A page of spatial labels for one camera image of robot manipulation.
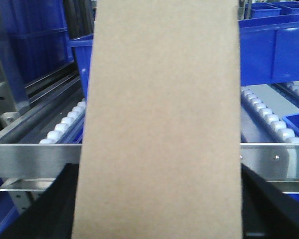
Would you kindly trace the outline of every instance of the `metal frame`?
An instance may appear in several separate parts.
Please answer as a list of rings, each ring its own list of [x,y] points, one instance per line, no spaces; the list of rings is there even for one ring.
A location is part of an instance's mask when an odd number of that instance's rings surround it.
[[[241,143],[241,162],[271,181],[299,181],[299,144]],[[1,178],[54,178],[81,144],[0,144]]]
[[[0,121],[3,127],[30,109],[0,13]]]

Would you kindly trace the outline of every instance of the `screw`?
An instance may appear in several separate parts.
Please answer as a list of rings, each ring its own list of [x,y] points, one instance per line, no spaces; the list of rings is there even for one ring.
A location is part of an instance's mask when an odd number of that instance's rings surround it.
[[[7,120],[9,123],[12,123],[12,122],[13,122],[13,118],[12,118],[12,117],[7,117],[6,120]]]
[[[279,160],[279,155],[276,155],[275,157],[274,157],[274,161],[278,161]]]

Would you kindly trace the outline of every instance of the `metal post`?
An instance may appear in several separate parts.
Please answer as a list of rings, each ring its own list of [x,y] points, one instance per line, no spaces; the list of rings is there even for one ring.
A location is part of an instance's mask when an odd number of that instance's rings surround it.
[[[23,80],[0,13],[0,122],[3,127],[30,109]]]

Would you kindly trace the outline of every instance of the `cardboard sheet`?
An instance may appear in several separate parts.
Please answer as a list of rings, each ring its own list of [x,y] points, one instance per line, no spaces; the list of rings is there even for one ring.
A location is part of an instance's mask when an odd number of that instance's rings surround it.
[[[241,238],[236,3],[99,1],[73,238]]]

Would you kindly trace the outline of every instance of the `black material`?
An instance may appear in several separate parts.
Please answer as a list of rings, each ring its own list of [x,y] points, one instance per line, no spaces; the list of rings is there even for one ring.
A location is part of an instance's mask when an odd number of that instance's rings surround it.
[[[0,239],[70,239],[78,165],[67,164],[54,183]],[[299,239],[299,202],[242,165],[243,238]]]
[[[244,165],[242,180],[244,238],[299,239],[299,202]]]
[[[71,238],[78,168],[78,164],[67,164],[54,183],[0,239]]]

